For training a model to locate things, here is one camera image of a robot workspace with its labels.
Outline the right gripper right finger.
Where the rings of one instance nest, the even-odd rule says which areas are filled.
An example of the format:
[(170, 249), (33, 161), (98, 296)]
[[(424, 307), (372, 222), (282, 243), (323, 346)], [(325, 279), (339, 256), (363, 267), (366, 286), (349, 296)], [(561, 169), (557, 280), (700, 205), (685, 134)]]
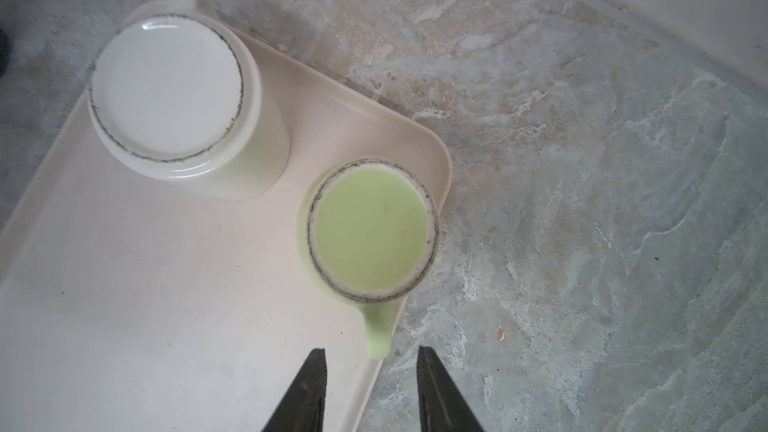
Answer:
[(422, 431), (483, 432), (482, 426), (433, 348), (419, 347), (416, 369)]

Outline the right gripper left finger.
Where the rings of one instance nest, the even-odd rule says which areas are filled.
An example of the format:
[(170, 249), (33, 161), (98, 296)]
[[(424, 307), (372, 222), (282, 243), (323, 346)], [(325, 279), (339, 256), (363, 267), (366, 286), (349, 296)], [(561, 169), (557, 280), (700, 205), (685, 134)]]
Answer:
[(263, 432), (320, 432), (327, 392), (326, 354), (313, 349), (300, 367)]

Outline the light green mug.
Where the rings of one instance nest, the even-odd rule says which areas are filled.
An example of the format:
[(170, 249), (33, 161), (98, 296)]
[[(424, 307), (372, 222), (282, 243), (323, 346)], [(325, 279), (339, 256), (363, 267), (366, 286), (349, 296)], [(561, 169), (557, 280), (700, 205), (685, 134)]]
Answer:
[(439, 243), (432, 195), (402, 165), (365, 157), (323, 172), (299, 208), (299, 257), (318, 287), (362, 315), (368, 355), (389, 356), (397, 309)]

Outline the white mug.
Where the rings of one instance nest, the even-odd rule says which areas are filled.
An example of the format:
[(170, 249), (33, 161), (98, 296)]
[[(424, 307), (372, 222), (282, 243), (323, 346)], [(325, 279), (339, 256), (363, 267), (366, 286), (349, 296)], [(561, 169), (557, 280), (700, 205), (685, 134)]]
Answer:
[(206, 0), (168, 0), (101, 50), (90, 117), (133, 171), (202, 195), (268, 191), (290, 153), (289, 131), (245, 42)]

